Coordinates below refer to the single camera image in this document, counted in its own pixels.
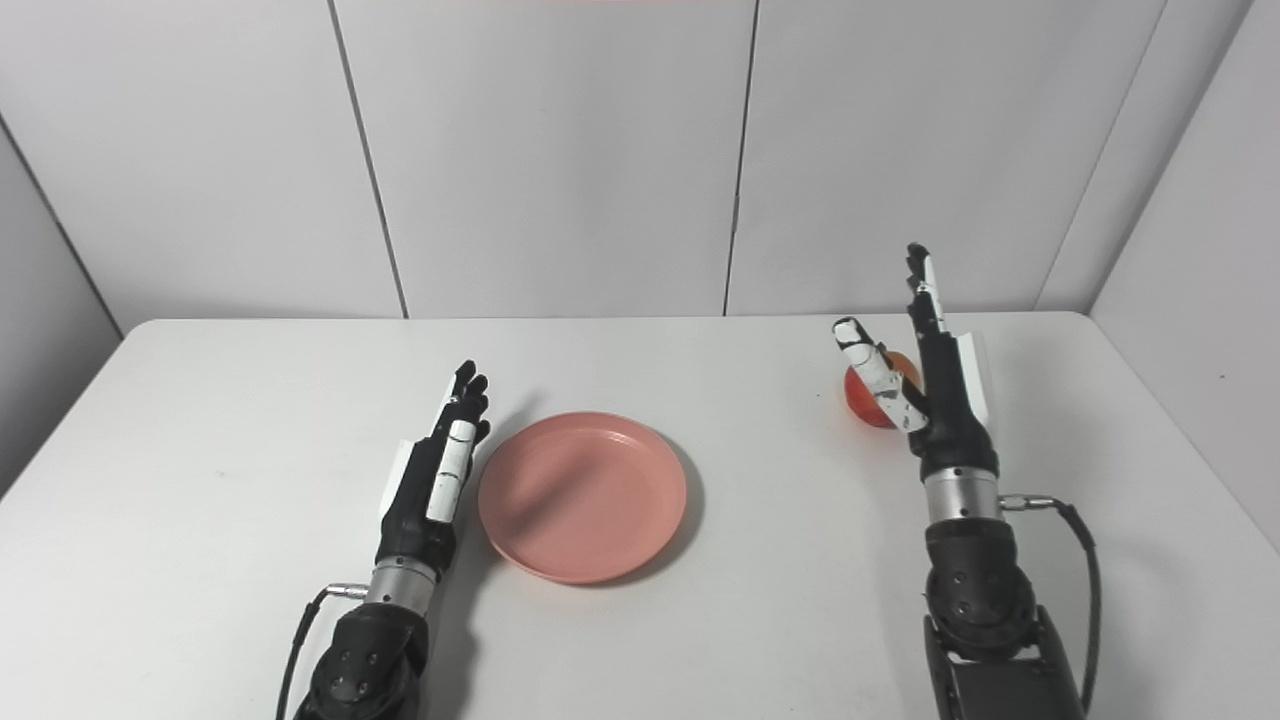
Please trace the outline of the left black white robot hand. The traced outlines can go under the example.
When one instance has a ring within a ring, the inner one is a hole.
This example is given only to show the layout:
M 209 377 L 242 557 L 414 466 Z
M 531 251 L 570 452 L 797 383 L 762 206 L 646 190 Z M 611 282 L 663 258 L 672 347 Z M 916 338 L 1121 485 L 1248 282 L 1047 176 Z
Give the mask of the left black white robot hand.
M 422 564 L 443 577 L 457 552 L 454 516 L 490 434 L 488 378 L 468 359 L 454 372 L 429 434 L 413 443 L 380 525 L 376 562 Z

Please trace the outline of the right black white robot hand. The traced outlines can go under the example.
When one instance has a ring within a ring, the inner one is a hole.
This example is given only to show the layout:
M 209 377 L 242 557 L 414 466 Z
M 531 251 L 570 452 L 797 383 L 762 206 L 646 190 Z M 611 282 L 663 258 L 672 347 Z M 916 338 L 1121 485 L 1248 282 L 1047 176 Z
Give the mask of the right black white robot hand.
M 854 316 L 832 325 L 835 342 L 891 424 L 908 436 L 920 475 L 970 468 L 998 475 L 998 454 L 987 429 L 986 396 L 977 370 L 977 351 L 968 334 L 950 331 L 941 302 L 931 251 L 908 246 L 906 264 L 911 320 L 920 355 L 920 380 L 914 382 L 890 360 Z

